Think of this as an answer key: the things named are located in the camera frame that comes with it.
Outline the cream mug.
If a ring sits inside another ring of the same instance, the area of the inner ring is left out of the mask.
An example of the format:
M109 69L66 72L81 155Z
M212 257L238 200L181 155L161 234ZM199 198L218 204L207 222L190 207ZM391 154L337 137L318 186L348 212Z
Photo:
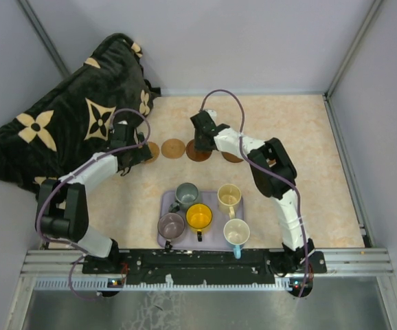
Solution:
M225 184L218 189L218 209L230 219L236 218L236 211L242 199L242 193L236 185Z

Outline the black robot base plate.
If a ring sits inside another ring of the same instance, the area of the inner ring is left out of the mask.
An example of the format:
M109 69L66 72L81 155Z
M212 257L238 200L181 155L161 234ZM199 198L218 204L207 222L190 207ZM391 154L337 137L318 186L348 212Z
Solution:
M243 249L239 259L233 252L131 249L88 256L82 273L124 275L129 285L164 284L166 276L175 285L252 285L274 284L276 275L302 276L304 264L282 249Z

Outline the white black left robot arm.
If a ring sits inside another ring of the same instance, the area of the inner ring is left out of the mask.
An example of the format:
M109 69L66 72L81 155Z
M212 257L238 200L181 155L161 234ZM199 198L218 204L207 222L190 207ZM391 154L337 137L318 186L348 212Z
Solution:
M115 123L111 133L105 152L94 153L76 170L41 184L35 221L43 239L97 257L98 266L108 273L120 268L122 257L113 239L89 225L87 196L116 173L151 158L148 138L127 121Z

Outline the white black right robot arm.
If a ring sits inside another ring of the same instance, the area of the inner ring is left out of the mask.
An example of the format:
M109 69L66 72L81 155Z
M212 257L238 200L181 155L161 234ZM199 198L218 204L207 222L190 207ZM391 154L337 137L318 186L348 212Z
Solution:
M297 171L286 149L277 138L258 140L227 124L216 124L212 114L202 110L190 118L196 149L229 153L249 163L257 189L275 204L286 266L301 272L315 247L302 221Z

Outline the light wooden coaster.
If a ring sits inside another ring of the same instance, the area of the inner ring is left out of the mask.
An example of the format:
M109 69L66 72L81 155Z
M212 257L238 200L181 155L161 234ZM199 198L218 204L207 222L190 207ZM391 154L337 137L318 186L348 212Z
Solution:
M179 159L185 153L185 143L176 138L168 139L162 144L161 153L168 159Z
M153 163L157 160L160 154L159 146L154 142L149 142L148 147L150 149L151 158L145 161L146 164Z

